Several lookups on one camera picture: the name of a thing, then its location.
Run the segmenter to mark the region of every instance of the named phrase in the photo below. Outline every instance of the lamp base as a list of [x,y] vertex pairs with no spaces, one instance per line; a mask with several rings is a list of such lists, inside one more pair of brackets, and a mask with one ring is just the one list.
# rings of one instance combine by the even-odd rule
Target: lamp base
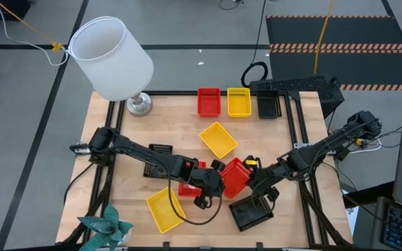
[[128,108],[131,115],[141,117],[150,113],[153,108],[153,102],[148,94],[139,93],[126,100],[126,108]]

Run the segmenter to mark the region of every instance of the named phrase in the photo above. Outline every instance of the black plastic tray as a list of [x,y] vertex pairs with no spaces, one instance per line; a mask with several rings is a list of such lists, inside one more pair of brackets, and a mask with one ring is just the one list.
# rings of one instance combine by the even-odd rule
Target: black plastic tray
[[[148,145],[148,148],[155,152],[166,154],[172,154],[173,151],[173,146],[162,144],[150,144]],[[147,178],[168,178],[166,170],[164,170],[162,167],[155,167],[148,163],[145,164],[143,176]]]
[[229,205],[239,231],[250,229],[274,216],[264,197],[254,197],[253,200],[255,207],[251,196]]
[[257,105],[261,119],[277,119],[282,116],[277,91],[257,91]]

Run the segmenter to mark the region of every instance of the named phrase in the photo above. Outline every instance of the concrete floor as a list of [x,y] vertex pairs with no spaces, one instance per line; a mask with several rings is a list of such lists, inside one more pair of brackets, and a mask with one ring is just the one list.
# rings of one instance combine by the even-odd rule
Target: concrete floor
[[[217,0],[89,0],[83,23],[98,16],[116,16],[143,45],[251,45],[257,36],[262,2],[245,1],[234,10],[224,11],[218,8]],[[402,28],[402,0],[389,2]],[[25,20],[57,41],[67,43],[81,4],[82,0],[37,0]],[[265,12],[270,15],[325,15],[328,5],[329,0],[268,1]],[[386,12],[381,0],[336,0],[333,14],[386,15]],[[10,22],[8,32],[14,39],[47,44],[17,22]],[[265,26],[260,43],[268,43]],[[1,22],[0,44],[12,44],[5,39]],[[54,62],[61,59],[60,54],[49,53]],[[240,86],[241,73],[253,56],[253,50],[149,50],[147,53],[156,69],[147,87],[153,90]],[[257,61],[268,62],[266,53],[267,50],[259,50]],[[56,73],[57,68],[48,65],[42,52],[0,50],[0,230]],[[258,76],[260,73],[252,72],[248,78]],[[80,138],[90,93],[88,79],[71,59],[5,249],[54,243],[64,190],[74,164],[68,146]],[[338,108],[332,128],[341,127],[349,116],[369,107],[382,121],[385,132],[400,126],[402,92],[344,91],[343,95],[345,106]],[[396,144],[399,136],[384,138],[382,142]],[[397,151],[382,149],[355,154],[341,163],[341,169],[355,182],[357,189],[390,181],[394,178]],[[348,183],[343,176],[341,181]]]

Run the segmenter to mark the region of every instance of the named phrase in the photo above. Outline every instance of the white lampshade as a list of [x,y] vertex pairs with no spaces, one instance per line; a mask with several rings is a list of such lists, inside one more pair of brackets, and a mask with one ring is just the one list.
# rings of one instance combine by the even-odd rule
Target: white lampshade
[[68,49],[93,88],[107,100],[136,96],[153,75],[150,57],[115,17],[98,17],[83,25]]

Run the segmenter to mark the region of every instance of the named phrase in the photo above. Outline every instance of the yellow plastic tray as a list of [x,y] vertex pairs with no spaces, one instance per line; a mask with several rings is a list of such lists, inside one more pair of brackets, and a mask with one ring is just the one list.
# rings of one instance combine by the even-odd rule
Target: yellow plastic tray
[[[186,215],[182,211],[181,205],[174,195],[173,190],[170,190],[170,192],[172,194],[172,201],[176,211],[180,216],[185,218]],[[183,220],[179,219],[174,213],[172,205],[170,205],[170,201],[168,199],[168,188],[164,188],[157,194],[150,196],[147,199],[147,204],[161,234],[164,234],[183,222]]]
[[219,159],[226,156],[238,146],[235,139],[218,122],[211,124],[206,130],[201,132],[200,137]]
[[252,114],[249,88],[228,88],[228,114],[231,117],[247,117]]

